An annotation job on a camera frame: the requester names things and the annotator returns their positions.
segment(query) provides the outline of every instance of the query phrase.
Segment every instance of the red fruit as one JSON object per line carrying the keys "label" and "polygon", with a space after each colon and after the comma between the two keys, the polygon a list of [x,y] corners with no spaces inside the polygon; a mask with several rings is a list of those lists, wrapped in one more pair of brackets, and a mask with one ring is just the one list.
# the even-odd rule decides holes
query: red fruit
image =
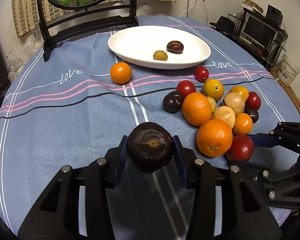
{"label": "red fruit", "polygon": [[261,98],[258,96],[256,92],[249,92],[249,97],[246,101],[246,108],[253,108],[259,110],[261,106]]}
{"label": "red fruit", "polygon": [[195,89],[194,84],[192,84],[190,81],[188,80],[184,80],[181,81],[178,85],[177,85],[177,91],[180,92],[185,98],[187,95],[197,92],[197,90]]}
{"label": "red fruit", "polygon": [[206,82],[206,80],[209,77],[209,71],[208,69],[206,69],[205,67],[198,67],[195,71],[195,78],[199,81],[199,82]]}
{"label": "red fruit", "polygon": [[232,145],[227,151],[226,157],[229,161],[248,161],[250,160],[253,151],[254,143],[252,139],[246,135],[238,135],[233,138]]}

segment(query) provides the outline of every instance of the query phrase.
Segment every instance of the white plate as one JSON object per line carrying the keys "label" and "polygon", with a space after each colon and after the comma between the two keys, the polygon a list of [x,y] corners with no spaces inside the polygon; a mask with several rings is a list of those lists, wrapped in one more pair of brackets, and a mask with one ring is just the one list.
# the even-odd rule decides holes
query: white plate
{"label": "white plate", "polygon": [[[167,51],[170,41],[184,45],[181,54]],[[211,54],[210,47],[200,38],[175,28],[137,26],[121,30],[108,40],[109,48],[120,58],[132,64],[157,69],[182,69],[198,65]],[[154,60],[153,54],[163,50],[167,61]]]}

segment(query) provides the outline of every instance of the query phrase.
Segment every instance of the oval frame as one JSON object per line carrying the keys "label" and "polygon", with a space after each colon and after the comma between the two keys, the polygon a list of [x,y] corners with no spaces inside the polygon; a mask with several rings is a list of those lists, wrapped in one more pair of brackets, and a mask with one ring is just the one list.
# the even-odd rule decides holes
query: oval frame
{"label": "oval frame", "polygon": [[63,10],[71,10],[71,11],[86,9],[86,8],[92,7],[94,5],[100,4],[103,1],[105,1],[105,0],[98,0],[98,1],[95,1],[95,2],[92,2],[92,3],[86,4],[86,5],[80,5],[80,6],[66,6],[66,5],[56,3],[54,0],[48,0],[49,3],[51,3],[53,6],[55,6],[57,8],[60,8],[60,9],[63,9]]}

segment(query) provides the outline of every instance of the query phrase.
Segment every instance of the speaker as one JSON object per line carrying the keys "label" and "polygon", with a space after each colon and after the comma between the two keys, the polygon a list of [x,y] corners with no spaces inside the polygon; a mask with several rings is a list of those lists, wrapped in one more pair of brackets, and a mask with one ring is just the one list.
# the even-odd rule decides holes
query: speaker
{"label": "speaker", "polygon": [[274,8],[273,6],[271,6],[269,4],[268,9],[267,9],[266,18],[268,20],[272,21],[277,26],[280,26],[283,16],[282,16],[282,12],[280,10],[278,10],[277,8]]}

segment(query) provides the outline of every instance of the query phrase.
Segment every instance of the orange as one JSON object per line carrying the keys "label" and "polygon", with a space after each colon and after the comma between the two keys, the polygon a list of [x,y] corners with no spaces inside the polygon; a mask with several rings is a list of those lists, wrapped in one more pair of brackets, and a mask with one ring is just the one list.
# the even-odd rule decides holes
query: orange
{"label": "orange", "polygon": [[216,79],[208,79],[202,86],[202,94],[216,101],[222,98],[224,92],[223,84]]}
{"label": "orange", "polygon": [[212,111],[208,99],[194,92],[186,96],[181,106],[185,119],[194,126],[200,126],[211,119]]}
{"label": "orange", "polygon": [[234,86],[230,89],[229,93],[237,93],[242,96],[244,101],[247,101],[249,97],[249,91],[243,86]]}
{"label": "orange", "polygon": [[119,62],[110,69],[110,77],[117,84],[125,84],[132,77],[132,70],[127,63]]}
{"label": "orange", "polygon": [[233,132],[236,135],[250,133],[252,130],[252,119],[246,113],[240,113],[235,116]]}
{"label": "orange", "polygon": [[200,152],[208,157],[217,157],[230,149],[232,130],[225,121],[212,119],[201,125],[196,140]]}

